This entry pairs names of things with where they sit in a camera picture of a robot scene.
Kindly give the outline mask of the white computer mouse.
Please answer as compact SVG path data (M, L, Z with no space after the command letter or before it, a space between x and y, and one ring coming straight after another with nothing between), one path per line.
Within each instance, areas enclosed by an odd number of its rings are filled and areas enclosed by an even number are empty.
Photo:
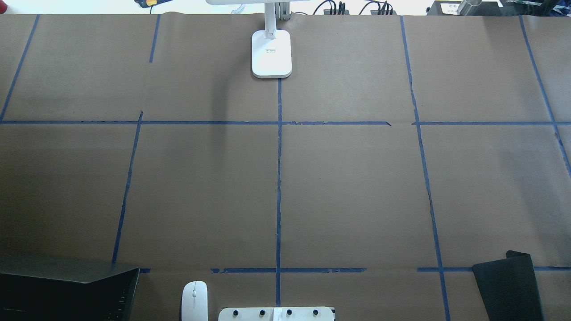
M180 303L180 320L208 320L208 290L204 281L189 282L184 286Z

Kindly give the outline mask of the black mouse pad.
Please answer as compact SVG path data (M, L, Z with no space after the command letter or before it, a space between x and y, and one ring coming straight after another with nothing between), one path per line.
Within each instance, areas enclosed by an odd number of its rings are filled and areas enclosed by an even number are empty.
M506 258L472 266L490 321L544 321L534 264L528 253L508 250Z

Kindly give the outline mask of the grey laptop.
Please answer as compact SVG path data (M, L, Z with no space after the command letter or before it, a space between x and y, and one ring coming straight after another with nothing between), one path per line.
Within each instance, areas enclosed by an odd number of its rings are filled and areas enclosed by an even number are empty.
M3 321L128 321L137 266L44 255L2 255Z

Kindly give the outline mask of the silver metal cup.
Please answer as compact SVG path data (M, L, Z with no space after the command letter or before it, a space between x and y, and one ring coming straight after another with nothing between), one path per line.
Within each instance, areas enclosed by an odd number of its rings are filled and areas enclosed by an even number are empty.
M460 16L475 16L482 2L482 0L461 0L456 12Z

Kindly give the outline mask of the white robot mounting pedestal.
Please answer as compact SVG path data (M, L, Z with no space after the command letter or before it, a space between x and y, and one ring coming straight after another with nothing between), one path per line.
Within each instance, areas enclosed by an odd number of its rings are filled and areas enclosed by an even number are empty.
M224 308L219 321L335 321L333 308L326 306L301 307L242 307Z

